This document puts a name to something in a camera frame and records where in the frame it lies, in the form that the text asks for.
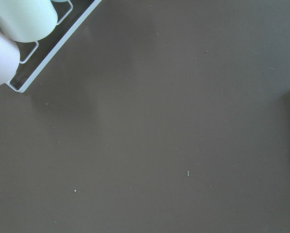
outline white metal rack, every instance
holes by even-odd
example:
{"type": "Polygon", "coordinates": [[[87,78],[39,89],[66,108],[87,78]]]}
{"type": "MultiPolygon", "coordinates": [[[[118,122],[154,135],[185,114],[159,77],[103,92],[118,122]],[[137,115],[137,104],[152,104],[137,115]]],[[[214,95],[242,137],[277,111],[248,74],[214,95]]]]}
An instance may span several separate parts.
{"type": "MultiPolygon", "coordinates": [[[[65,32],[65,34],[61,37],[61,39],[55,43],[52,46],[51,51],[39,62],[37,67],[34,69],[33,72],[31,72],[28,75],[28,78],[23,82],[23,84],[17,88],[12,84],[12,81],[15,77],[13,77],[11,80],[9,80],[6,84],[12,88],[14,91],[23,93],[35,80],[35,78],[38,76],[38,74],[43,70],[43,68],[47,65],[47,63],[53,58],[53,56],[59,51],[59,49],[63,46],[63,44],[69,39],[69,37],[75,32],[75,30],[84,22],[84,20],[90,15],[90,13],[99,5],[99,3],[102,0],[93,0],[93,2],[85,9],[85,11],[82,12],[81,16],[68,28],[68,30],[65,32]]],[[[61,19],[58,21],[58,24],[61,24],[62,21],[71,13],[73,10],[73,4],[68,1],[70,4],[69,10],[66,12],[65,15],[61,17],[61,19]]],[[[31,50],[31,52],[28,54],[28,56],[21,61],[20,63],[25,66],[25,63],[30,59],[30,57],[34,54],[34,52],[39,47],[39,43],[36,41],[34,48],[31,50]]]]}

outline drying rack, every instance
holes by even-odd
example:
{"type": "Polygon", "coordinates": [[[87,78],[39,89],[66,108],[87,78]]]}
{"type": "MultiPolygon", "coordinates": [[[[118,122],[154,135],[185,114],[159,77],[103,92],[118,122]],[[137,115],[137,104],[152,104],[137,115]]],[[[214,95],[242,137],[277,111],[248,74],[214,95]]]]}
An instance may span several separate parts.
{"type": "Polygon", "coordinates": [[[53,2],[60,18],[56,28],[49,36],[40,41],[32,43],[17,42],[21,56],[26,55],[21,59],[14,77],[6,84],[14,91],[23,93],[101,1],[53,2]]]}

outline cup rack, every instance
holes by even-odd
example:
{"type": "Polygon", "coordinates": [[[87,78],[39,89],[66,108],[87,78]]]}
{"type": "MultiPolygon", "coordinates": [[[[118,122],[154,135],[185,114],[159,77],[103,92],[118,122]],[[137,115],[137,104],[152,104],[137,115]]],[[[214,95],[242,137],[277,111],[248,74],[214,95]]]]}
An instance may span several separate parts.
{"type": "Polygon", "coordinates": [[[50,35],[40,41],[33,43],[17,42],[21,61],[16,74],[6,84],[14,91],[23,93],[101,1],[52,2],[58,12],[58,18],[60,18],[56,28],[50,35]]]}

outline white cup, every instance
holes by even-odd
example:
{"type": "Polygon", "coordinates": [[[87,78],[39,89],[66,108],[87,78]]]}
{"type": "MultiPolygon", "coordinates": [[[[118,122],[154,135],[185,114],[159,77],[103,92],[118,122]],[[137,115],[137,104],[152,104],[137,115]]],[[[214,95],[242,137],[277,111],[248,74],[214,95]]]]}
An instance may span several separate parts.
{"type": "Polygon", "coordinates": [[[16,43],[0,33],[0,85],[12,79],[20,62],[16,43]]]}
{"type": "Polygon", "coordinates": [[[57,22],[58,15],[51,0],[0,0],[0,27],[14,41],[43,39],[57,22]]]}

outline cup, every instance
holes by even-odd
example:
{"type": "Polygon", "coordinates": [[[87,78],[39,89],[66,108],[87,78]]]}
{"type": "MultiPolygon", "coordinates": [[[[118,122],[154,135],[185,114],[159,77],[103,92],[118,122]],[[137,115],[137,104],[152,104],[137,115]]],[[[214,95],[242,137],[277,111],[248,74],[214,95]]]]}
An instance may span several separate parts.
{"type": "Polygon", "coordinates": [[[18,46],[14,41],[0,33],[0,85],[14,77],[19,62],[18,46]]]}
{"type": "Polygon", "coordinates": [[[43,39],[57,22],[58,15],[51,0],[0,0],[0,27],[14,41],[43,39]]]}

